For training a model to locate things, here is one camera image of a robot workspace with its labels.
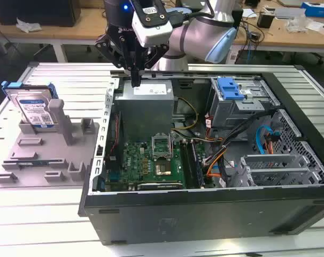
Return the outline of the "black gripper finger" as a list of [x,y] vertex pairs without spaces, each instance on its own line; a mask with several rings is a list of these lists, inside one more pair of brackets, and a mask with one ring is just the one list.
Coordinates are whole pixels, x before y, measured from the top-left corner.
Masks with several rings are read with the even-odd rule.
[[141,84],[142,74],[145,69],[152,68],[168,51],[168,44],[153,47],[142,47],[139,43],[135,47],[135,86]]
[[95,41],[95,47],[115,67],[123,68],[130,75],[132,87],[136,86],[134,52],[130,51],[129,40],[124,35],[112,39],[110,35],[103,34]]

